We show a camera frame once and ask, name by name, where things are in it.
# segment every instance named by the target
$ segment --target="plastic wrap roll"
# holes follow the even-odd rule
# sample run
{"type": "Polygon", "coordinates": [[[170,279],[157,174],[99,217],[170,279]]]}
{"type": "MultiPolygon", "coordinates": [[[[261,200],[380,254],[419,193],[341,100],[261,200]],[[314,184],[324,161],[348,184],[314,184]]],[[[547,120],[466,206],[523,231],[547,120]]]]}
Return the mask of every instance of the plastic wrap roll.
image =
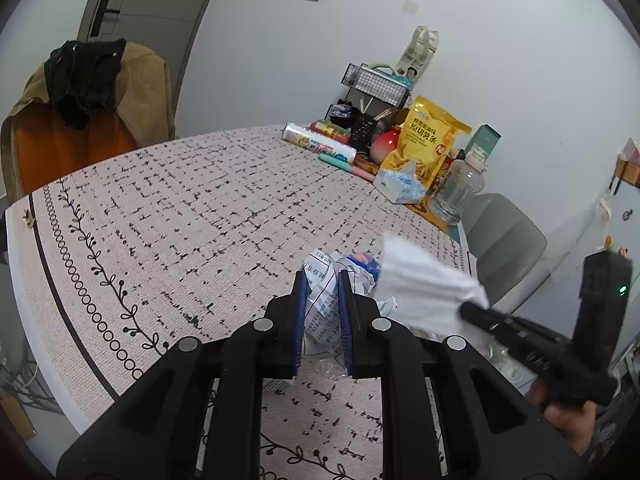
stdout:
{"type": "Polygon", "coordinates": [[[325,153],[351,164],[356,157],[356,149],[341,144],[337,140],[307,130],[294,123],[288,123],[282,131],[282,138],[291,144],[301,146],[315,153],[325,153]]]}

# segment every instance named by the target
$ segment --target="white wall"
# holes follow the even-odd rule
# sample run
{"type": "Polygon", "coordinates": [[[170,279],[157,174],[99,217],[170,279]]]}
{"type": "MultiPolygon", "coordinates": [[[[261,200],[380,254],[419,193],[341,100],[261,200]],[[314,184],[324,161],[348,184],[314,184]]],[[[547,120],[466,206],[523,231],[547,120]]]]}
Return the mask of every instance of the white wall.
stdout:
{"type": "Polygon", "coordinates": [[[608,184],[617,151],[628,136],[640,140],[640,49],[601,0],[411,0],[415,16],[401,12],[404,1],[212,0],[184,76],[178,135],[320,118],[343,94],[349,62],[394,64],[425,23],[441,43],[415,93],[502,135],[486,190],[548,237],[537,272],[546,276],[608,184]]]}
{"type": "MultiPolygon", "coordinates": [[[[87,0],[21,0],[0,34],[0,121],[52,50],[78,36],[87,0]]],[[[0,181],[4,194],[4,180],[0,181]]]]}

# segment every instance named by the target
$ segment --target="red vase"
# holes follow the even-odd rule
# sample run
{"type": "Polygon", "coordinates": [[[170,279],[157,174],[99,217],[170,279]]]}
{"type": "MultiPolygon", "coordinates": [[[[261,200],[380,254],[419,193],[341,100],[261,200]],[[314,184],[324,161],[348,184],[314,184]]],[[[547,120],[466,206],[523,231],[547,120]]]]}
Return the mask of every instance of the red vase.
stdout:
{"type": "Polygon", "coordinates": [[[398,145],[398,136],[400,135],[400,129],[396,129],[396,126],[378,136],[374,140],[371,148],[369,149],[369,156],[377,165],[382,164],[386,156],[391,153],[398,145]]]}

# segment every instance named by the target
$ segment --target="human hand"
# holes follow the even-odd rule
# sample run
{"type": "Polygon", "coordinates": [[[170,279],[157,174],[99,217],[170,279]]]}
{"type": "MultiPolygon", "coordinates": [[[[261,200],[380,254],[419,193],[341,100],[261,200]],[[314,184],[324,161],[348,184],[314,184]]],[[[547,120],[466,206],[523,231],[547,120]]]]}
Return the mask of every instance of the human hand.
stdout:
{"type": "MultiPolygon", "coordinates": [[[[540,407],[548,397],[545,382],[540,378],[533,381],[526,397],[534,406],[540,407]]],[[[589,449],[596,423],[594,402],[587,400],[581,409],[551,403],[546,407],[544,415],[546,420],[564,435],[577,454],[583,455],[589,449]]]]}

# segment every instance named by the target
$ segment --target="yellow snack bag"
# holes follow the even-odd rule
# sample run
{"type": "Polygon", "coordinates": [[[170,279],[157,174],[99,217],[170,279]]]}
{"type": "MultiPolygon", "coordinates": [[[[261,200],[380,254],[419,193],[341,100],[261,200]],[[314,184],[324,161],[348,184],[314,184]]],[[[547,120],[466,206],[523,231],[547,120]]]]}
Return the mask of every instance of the yellow snack bag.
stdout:
{"type": "Polygon", "coordinates": [[[397,147],[386,156],[380,168],[399,170],[413,159],[416,176],[424,188],[429,189],[459,131],[468,135],[471,127],[418,96],[404,121],[397,147]]]}

